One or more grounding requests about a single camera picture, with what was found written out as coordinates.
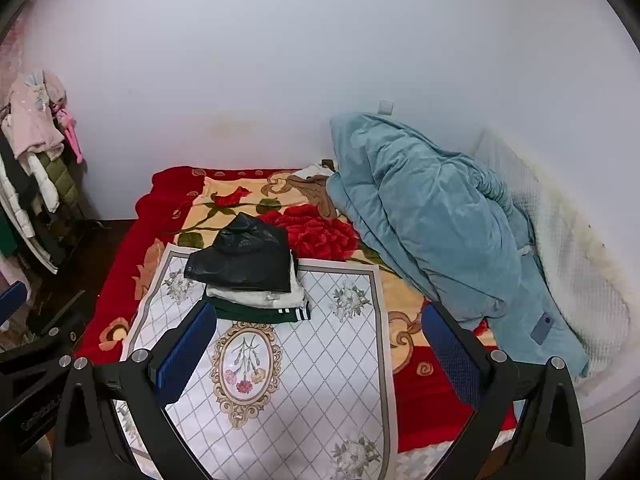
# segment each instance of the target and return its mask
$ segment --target flower print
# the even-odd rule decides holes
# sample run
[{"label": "flower print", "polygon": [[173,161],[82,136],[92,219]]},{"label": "flower print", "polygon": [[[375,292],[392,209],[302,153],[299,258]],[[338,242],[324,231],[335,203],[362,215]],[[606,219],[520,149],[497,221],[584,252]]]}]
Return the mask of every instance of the flower print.
[{"label": "flower print", "polygon": [[216,207],[231,207],[235,205],[239,205],[240,199],[251,195],[251,191],[247,188],[238,186],[238,188],[230,195],[226,196],[217,196],[213,197],[213,203]]},{"label": "flower print", "polygon": [[98,348],[103,352],[114,349],[118,341],[126,338],[127,333],[129,333],[129,323],[123,317],[117,317],[100,334]]},{"label": "flower print", "polygon": [[250,381],[247,381],[246,379],[243,379],[238,384],[236,384],[236,389],[241,394],[248,394],[251,390],[254,389],[254,386],[251,384]]},{"label": "flower print", "polygon": [[193,286],[193,282],[185,278],[181,270],[169,272],[169,278],[164,280],[164,284],[169,288],[167,295],[177,304],[187,299],[187,294]]},{"label": "flower print", "polygon": [[120,415],[122,429],[130,437],[129,444],[135,443],[138,446],[144,446],[144,444],[142,443],[142,439],[140,438],[140,434],[138,433],[138,428],[136,428],[136,425],[133,423],[133,418],[131,416],[131,413],[129,412],[127,403],[118,400],[115,405],[116,411]]},{"label": "flower print", "polygon": [[340,322],[350,317],[360,316],[365,305],[371,304],[364,290],[360,290],[353,282],[345,280],[342,286],[334,289],[332,312]]},{"label": "flower print", "polygon": [[264,368],[254,368],[254,373],[251,374],[251,382],[253,384],[261,383],[267,376],[267,372]]},{"label": "flower print", "polygon": [[345,440],[340,446],[335,444],[332,454],[335,472],[331,480],[358,480],[372,462],[380,462],[381,456],[376,444],[365,436],[358,440]]},{"label": "flower print", "polygon": [[258,218],[287,230],[289,248],[299,258],[345,262],[358,249],[360,237],[353,226],[337,218],[322,218],[312,204],[287,207],[284,213],[268,211]]},{"label": "flower print", "polygon": [[236,374],[231,370],[225,371],[225,382],[226,384],[235,384]]},{"label": "flower print", "polygon": [[132,276],[136,282],[136,290],[133,293],[134,300],[141,300],[149,290],[149,285],[154,278],[158,264],[162,259],[164,243],[156,238],[151,246],[146,250],[145,259],[142,265],[137,265],[140,276]]}]

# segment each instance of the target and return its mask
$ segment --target white textured blanket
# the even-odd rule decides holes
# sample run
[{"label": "white textured blanket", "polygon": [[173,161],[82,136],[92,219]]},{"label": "white textured blanket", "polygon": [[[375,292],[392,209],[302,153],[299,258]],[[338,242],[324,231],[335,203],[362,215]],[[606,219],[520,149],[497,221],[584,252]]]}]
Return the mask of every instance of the white textured blanket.
[{"label": "white textured blanket", "polygon": [[549,291],[589,355],[589,375],[603,371],[636,325],[635,299],[622,274],[560,190],[498,135],[482,134],[474,156],[500,174],[529,216]]}]

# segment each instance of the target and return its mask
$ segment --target wooden floor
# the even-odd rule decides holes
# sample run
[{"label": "wooden floor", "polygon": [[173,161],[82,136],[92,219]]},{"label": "wooden floor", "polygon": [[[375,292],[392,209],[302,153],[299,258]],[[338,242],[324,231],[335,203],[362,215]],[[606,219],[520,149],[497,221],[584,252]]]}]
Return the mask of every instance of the wooden floor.
[{"label": "wooden floor", "polygon": [[36,300],[36,309],[28,325],[39,332],[55,314],[80,290],[92,298],[83,302],[87,320],[93,317],[92,307],[100,294],[113,259],[124,235],[134,220],[109,220],[101,224],[87,222],[82,237],[71,257],[56,275],[47,274]]}]

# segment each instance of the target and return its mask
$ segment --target floral blanket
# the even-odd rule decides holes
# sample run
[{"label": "floral blanket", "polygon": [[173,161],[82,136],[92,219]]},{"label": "floral blanket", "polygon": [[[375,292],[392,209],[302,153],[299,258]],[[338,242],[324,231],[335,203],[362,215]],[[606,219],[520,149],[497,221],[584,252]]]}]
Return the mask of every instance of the floral blanket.
[{"label": "floral blanket", "polygon": [[[388,310],[391,362],[398,395],[399,450],[452,440],[464,425],[469,408],[457,400],[420,328],[425,298],[393,273],[377,253],[365,246],[349,221],[322,218],[315,205],[287,177],[294,170],[203,170],[170,168],[152,179],[152,190],[136,204],[133,224],[111,267],[79,348],[96,364],[114,362],[122,340],[147,293],[164,248],[209,246],[238,212],[260,216],[283,226],[300,258],[318,258],[380,267]],[[486,327],[476,331],[486,346],[494,345]],[[443,402],[446,422],[437,412]],[[514,427],[510,419],[505,426]]]}]

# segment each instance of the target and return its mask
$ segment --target brown cloth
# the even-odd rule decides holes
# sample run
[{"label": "brown cloth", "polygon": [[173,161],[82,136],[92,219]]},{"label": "brown cloth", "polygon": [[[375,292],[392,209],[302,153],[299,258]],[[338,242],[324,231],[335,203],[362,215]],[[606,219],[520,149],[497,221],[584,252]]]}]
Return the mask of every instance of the brown cloth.
[{"label": "brown cloth", "polygon": [[326,192],[326,180],[328,178],[326,175],[314,175],[307,178],[289,175],[287,182],[299,190],[309,200],[309,203],[318,206],[318,212],[322,218],[333,220],[338,218],[338,215],[335,211],[334,203],[331,202]]}]

